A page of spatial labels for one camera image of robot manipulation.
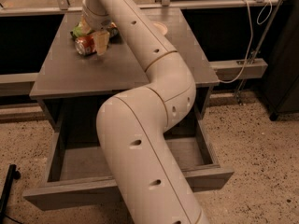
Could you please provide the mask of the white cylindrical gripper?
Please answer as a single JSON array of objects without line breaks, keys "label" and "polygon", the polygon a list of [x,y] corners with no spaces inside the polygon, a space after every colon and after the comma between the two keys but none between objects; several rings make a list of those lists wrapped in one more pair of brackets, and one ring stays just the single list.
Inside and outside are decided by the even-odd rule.
[{"label": "white cylindrical gripper", "polygon": [[93,30],[93,41],[98,55],[103,55],[107,51],[109,42],[109,32],[106,29],[111,24],[111,18],[99,0],[83,0],[82,14],[78,23],[80,35],[88,35]]}]

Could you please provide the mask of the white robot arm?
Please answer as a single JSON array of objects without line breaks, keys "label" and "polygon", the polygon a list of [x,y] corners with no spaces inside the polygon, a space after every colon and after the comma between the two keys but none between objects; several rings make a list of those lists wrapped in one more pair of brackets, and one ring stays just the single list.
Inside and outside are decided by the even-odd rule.
[{"label": "white robot arm", "polygon": [[209,224],[164,133],[192,109],[196,87],[176,48],[133,0],[84,0],[87,23],[116,23],[148,77],[100,107],[96,131],[121,196],[135,224]]}]

